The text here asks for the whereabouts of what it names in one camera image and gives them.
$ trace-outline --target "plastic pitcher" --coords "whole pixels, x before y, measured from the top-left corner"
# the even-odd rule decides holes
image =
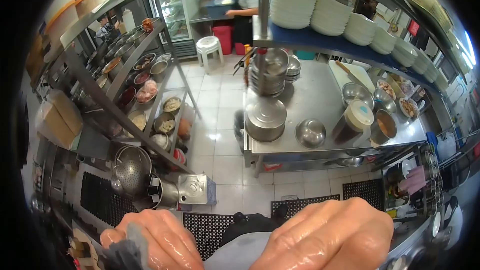
[[[373,122],[374,113],[370,107],[363,101],[354,99],[333,128],[333,141],[335,144],[343,144],[358,137],[353,143],[357,147],[370,137]]]

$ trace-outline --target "wet hand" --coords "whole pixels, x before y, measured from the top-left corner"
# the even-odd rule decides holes
[[[228,16],[228,17],[233,17],[235,15],[237,15],[237,11],[233,9],[230,9],[225,13],[225,16]]]
[[[372,270],[387,258],[393,221],[361,198],[310,204],[275,229],[250,270]]]
[[[130,223],[137,225],[148,243],[148,266],[151,269],[204,269],[194,236],[165,209],[144,209],[140,213],[125,214],[115,229],[102,232],[102,246],[107,249],[111,243],[125,239]]]

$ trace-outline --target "black rubber floor mat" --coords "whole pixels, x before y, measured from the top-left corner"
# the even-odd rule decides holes
[[[343,200],[360,197],[372,207],[385,212],[385,192],[382,179],[343,184]]]
[[[137,212],[131,199],[113,191],[110,180],[88,172],[83,173],[80,205],[111,226],[117,226],[126,213]]]
[[[295,216],[296,213],[303,210],[304,207],[311,203],[319,203],[324,202],[327,200],[340,200],[340,195],[330,195],[330,196],[323,196],[323,197],[314,197],[314,198],[305,198],[305,199],[295,199],[295,200],[281,200],[281,201],[272,201],[270,206],[270,215],[273,215],[275,210],[282,204],[286,203],[288,206],[288,210],[286,212],[286,217],[291,218]]]
[[[233,223],[233,215],[183,212],[183,226],[195,236],[197,250],[204,261],[220,248],[223,233],[230,223]]]

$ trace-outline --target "cutting board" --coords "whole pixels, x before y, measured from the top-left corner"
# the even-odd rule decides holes
[[[347,67],[350,72],[357,77],[370,91],[370,93],[374,93],[375,91],[375,85],[370,79],[370,77],[367,74],[367,71],[365,71],[364,68],[356,65],[352,65],[350,63],[342,63],[345,67]],[[332,69],[333,76],[335,76],[335,80],[340,88],[342,90],[343,85],[349,82],[353,82],[350,80],[348,77],[348,74],[340,68],[334,60],[331,60],[328,62],[328,66],[330,69]]]

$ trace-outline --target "black apron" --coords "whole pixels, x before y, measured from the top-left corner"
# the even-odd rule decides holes
[[[254,29],[252,27],[252,16],[236,15],[233,17],[233,43],[253,45]]]

